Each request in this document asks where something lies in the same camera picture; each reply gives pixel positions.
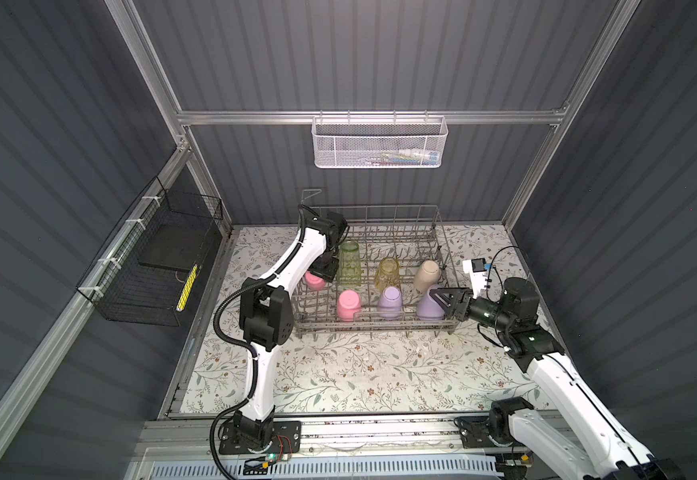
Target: pink cup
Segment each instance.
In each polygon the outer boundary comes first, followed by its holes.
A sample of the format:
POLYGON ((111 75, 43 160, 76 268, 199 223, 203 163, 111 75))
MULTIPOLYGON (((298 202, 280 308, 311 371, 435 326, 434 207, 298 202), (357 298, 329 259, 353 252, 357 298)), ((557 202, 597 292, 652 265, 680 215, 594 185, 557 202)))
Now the pink cup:
POLYGON ((354 320, 354 314, 362 310, 362 299, 353 290, 346 290, 338 297, 336 310, 339 319, 351 322, 354 320))
POLYGON ((327 284, 327 282, 324 281, 323 278, 319 278, 318 276, 313 275, 309 272, 305 273, 303 279, 305 280, 305 284, 308 286, 308 289, 312 292, 320 291, 324 288, 324 285, 327 284))

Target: dish rack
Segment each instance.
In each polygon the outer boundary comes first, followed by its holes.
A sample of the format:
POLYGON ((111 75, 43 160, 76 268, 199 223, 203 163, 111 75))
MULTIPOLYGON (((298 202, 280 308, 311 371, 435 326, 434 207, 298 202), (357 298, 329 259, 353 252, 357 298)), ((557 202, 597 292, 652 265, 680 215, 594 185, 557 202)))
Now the dish rack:
POLYGON ((306 333, 383 332, 433 330, 452 333, 458 325, 455 319, 422 320, 415 314, 421 294, 415 291, 412 280, 425 260, 439 264, 439 285, 458 286, 455 264, 441 225, 439 208, 435 205, 365 205, 365 206, 313 206, 320 215, 327 211, 342 214, 350 227, 346 240, 359 244, 362 261, 362 285, 352 290, 359 293, 363 308, 354 314, 354 320, 337 317, 335 306, 338 295, 347 290, 328 283, 320 291, 309 291, 305 281, 296 286, 292 295, 295 312, 295 334, 306 333), (376 305, 380 296, 375 289, 375 272, 380 261, 394 256, 399 261, 402 310, 397 320, 381 317, 376 305))

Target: gray wall panel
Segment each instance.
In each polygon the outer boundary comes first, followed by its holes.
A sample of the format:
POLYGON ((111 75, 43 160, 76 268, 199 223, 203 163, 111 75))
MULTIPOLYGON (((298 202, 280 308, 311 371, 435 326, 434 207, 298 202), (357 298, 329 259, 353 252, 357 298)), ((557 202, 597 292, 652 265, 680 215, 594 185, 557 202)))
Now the gray wall panel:
POLYGON ((305 126, 192 127, 235 224, 297 221, 300 190, 320 204, 437 204, 451 221, 500 220, 535 156, 544 125, 454 125, 440 168, 323 169, 305 126))
POLYGON ((186 110, 558 108, 614 2, 136 0, 186 110))
POLYGON ((643 2, 514 234, 594 391, 697 478, 697 2, 643 2))
MULTIPOLYGON (((0 2, 0 399, 174 148, 103 2, 0 2)), ((0 478, 119 476, 185 335, 94 316, 0 478)))

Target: white mesh basket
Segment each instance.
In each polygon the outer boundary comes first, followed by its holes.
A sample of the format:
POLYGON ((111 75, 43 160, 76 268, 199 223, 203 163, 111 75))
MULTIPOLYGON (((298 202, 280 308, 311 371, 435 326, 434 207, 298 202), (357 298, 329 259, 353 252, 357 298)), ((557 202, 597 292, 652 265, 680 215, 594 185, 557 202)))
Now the white mesh basket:
POLYGON ((447 140, 443 117, 420 121, 373 118, 342 123, 315 117, 314 164, 319 168, 437 168, 447 140))

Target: wire basket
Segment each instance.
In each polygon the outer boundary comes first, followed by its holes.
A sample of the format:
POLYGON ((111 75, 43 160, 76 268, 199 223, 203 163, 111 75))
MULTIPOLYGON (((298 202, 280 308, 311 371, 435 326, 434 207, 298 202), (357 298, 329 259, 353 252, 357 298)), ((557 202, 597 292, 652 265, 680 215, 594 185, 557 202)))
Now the wire basket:
POLYGON ((437 168, 448 129, 443 117, 419 122, 348 117, 344 123, 315 117, 311 132, 319 168, 437 168))
POLYGON ((93 262, 103 262, 103 273, 93 284, 76 289, 106 320, 180 326, 196 315, 212 262, 222 243, 222 204, 217 197, 164 190, 139 219, 130 224, 116 251, 93 262), (188 272, 144 264, 142 258, 160 228, 190 232, 198 247, 190 249, 194 267, 188 272))
POLYGON ((453 318, 422 320, 416 306, 422 295, 415 291, 412 280, 425 260, 439 264, 439 285, 457 286, 455 264, 441 225, 439 208, 435 205, 368 205, 314 206, 318 214, 334 211, 345 216, 350 226, 346 240, 359 243, 362 262, 359 293, 363 308, 354 314, 353 321, 338 318, 338 295, 345 289, 337 282, 328 283, 324 290, 309 291, 301 281, 292 295, 295 312, 295 333, 382 332, 434 330, 453 332, 458 321, 453 318), (397 320, 394 312, 380 312, 376 307, 379 291, 375 289, 375 272, 381 260, 393 256, 399 262, 403 305, 397 320))

